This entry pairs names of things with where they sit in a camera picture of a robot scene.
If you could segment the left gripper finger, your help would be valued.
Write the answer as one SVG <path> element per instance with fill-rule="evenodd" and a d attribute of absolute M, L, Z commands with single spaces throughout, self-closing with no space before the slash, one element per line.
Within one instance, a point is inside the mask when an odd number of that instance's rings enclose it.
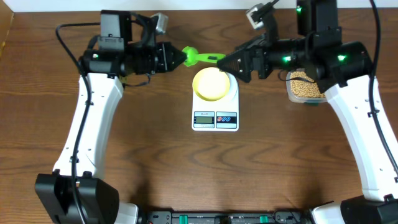
<path fill-rule="evenodd" d="M 165 56 L 167 60 L 186 60 L 187 55 L 183 51 L 177 49 L 171 42 L 163 43 Z"/>
<path fill-rule="evenodd" d="M 172 72 L 186 61 L 185 58 L 170 59 L 167 61 L 167 71 Z"/>

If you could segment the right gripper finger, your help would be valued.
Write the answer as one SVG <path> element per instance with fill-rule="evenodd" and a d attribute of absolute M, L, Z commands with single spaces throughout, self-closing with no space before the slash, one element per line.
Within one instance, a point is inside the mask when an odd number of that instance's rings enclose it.
<path fill-rule="evenodd" d="M 252 68 L 250 64 L 243 59 L 229 60 L 224 58 L 223 60 L 217 61 L 217 67 L 224 72 L 232 74 L 235 78 L 245 83 L 251 81 Z"/>
<path fill-rule="evenodd" d="M 267 34 L 261 34 L 259 36 L 256 36 L 252 38 L 251 40 L 235 47 L 235 51 L 228 54 L 224 60 L 225 61 L 230 61 L 232 59 L 238 58 L 239 55 L 241 55 L 243 52 L 246 50 L 250 50 L 255 47 L 263 47 L 267 44 Z"/>

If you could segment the green plastic measuring scoop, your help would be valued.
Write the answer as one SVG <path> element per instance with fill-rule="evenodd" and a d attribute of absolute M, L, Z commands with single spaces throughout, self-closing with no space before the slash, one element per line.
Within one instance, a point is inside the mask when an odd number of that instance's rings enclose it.
<path fill-rule="evenodd" d="M 199 54 L 198 50 L 194 47 L 186 46 L 182 52 L 187 56 L 184 61 L 186 67 L 196 65 L 198 62 L 217 63 L 217 61 L 226 57 L 225 54 L 207 53 Z"/>

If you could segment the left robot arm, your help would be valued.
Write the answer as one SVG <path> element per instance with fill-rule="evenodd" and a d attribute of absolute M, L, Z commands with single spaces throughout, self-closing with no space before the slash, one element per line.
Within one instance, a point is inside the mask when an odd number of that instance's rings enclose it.
<path fill-rule="evenodd" d="M 74 58 L 79 95 L 64 148 L 49 174 L 39 174 L 35 192 L 54 223 L 145 223 L 133 203 L 104 181 L 105 154 L 114 113 L 131 74 L 147 78 L 175 70 L 186 55 L 158 42 L 168 17 L 103 10 L 100 33 Z"/>

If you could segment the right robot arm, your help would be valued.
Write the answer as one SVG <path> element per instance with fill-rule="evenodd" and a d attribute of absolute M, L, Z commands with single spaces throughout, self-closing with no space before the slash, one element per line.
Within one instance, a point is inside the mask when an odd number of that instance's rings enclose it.
<path fill-rule="evenodd" d="M 296 39 L 280 39 L 274 3 L 257 4 L 246 15 L 265 33 L 218 61 L 221 70 L 244 81 L 256 71 L 304 69 L 336 113 L 358 166 L 362 195 L 312 208 L 312 223 L 396 223 L 397 139 L 384 111 L 376 70 L 360 42 L 343 42 L 335 0 L 298 1 Z"/>

